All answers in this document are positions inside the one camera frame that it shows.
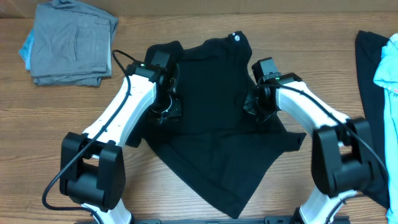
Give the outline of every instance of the wooden surface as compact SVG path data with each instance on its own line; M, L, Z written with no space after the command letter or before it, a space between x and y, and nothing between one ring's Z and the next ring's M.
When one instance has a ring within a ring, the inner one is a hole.
M0 20L0 223L73 223L85 212L54 212L40 199L59 171L60 144L67 132L81 133L109 105L123 75L113 62L113 78L99 88L35 86L17 52L32 28L30 19ZM257 14L226 16L122 17L114 49L143 59L153 44L181 41L185 48L242 30L255 61L272 56L281 72L295 72L336 110L352 117L363 109L356 80L354 39L371 30L398 32L398 13ZM279 113L288 130L303 131ZM266 173L241 218L292 214L314 188L311 140L299 152L285 153ZM187 187L146 143L124 150L127 187L123 200L136 218L227 218ZM53 205L73 205L58 191ZM340 214L353 223L385 223L385 209L368 198L348 201Z
M0 17L33 18L48 0L0 0ZM115 16L290 12L391 12L398 0L80 0Z

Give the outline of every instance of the stack of folded cloth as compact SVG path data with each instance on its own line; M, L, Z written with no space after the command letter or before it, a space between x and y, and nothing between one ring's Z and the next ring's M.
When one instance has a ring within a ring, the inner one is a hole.
M38 4L19 54L37 85L99 86L111 77L111 43L118 19L74 0Z

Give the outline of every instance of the gray towel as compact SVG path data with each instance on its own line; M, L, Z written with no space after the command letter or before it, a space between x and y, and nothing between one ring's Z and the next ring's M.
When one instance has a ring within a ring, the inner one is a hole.
M99 86L112 75L117 24L117 18L80 1L38 4L30 59L34 83Z

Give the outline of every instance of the black cloth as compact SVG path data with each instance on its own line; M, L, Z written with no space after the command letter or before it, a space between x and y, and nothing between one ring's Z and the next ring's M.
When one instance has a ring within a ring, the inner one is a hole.
M259 125L243 110L254 82L251 48L242 32L184 50L180 42L153 45L180 65L182 117L139 131L152 150L198 195L238 218L266 170L285 151L297 151L304 133L288 133L276 115Z
M365 118L369 121L375 152L386 165L384 151L384 89L373 83L373 77L381 61L381 49L388 38L372 32L360 31L355 42L356 71L358 74L359 93L362 99ZM363 193L384 208L390 207L387 185L381 192L383 179L376 181Z

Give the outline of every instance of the wooden table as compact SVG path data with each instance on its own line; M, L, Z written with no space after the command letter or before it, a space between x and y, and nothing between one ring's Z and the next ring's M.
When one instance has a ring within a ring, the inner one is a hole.
M113 78L99 88L35 86L18 50L31 19L0 20L0 223L73 223L85 212L54 212L41 203L45 186L59 171L60 143L67 132L81 133L109 105L123 74L113 62ZM398 12L328 14L251 14L120 18L114 49L143 59L153 44L181 41L184 48L242 30L257 60L272 56L281 72L295 72L336 110L363 116L356 80L354 40L359 30L391 36ZM288 130L303 131L279 113ZM241 218L292 214L314 188L311 139L299 152L285 153L267 171ZM136 218L228 218L184 184L146 143L124 150L127 187L123 200ZM49 195L52 205L74 205ZM386 210L368 198L348 201L341 215L353 223L385 223Z

